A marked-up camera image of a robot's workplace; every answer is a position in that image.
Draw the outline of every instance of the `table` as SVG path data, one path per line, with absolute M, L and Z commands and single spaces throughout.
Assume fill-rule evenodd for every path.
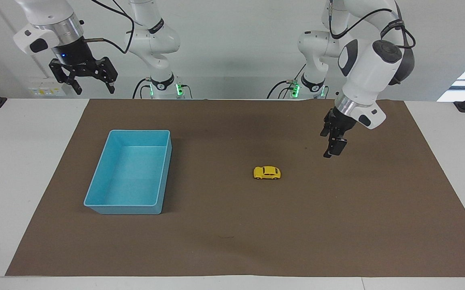
M 10 99 L 0 109 L 0 288 L 465 289 L 465 278 L 4 277 L 87 99 Z M 450 103 L 406 102 L 465 206 L 465 114 Z

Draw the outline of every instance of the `electrical outlet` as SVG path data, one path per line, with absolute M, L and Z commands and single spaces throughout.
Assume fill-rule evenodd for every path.
M 56 79 L 34 79 L 30 82 L 28 90 L 35 97 L 66 97 L 71 91 L 67 84 L 59 84 Z

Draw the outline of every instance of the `blue plastic bin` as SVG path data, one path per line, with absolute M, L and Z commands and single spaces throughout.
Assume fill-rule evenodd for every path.
M 171 155 L 168 130 L 112 130 L 84 205 L 102 215 L 160 214 Z

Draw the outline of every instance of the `brown paper mat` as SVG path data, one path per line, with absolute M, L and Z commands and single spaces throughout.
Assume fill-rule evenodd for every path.
M 91 100 L 6 275 L 465 277 L 465 209 L 405 104 L 379 104 L 327 160 L 332 101 Z M 171 130 L 163 214 L 83 206 L 113 129 Z

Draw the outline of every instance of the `yellow toy car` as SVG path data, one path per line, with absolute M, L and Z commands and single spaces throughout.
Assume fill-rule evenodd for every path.
M 273 166 L 256 167 L 254 169 L 254 178 L 278 180 L 281 178 L 281 171 Z

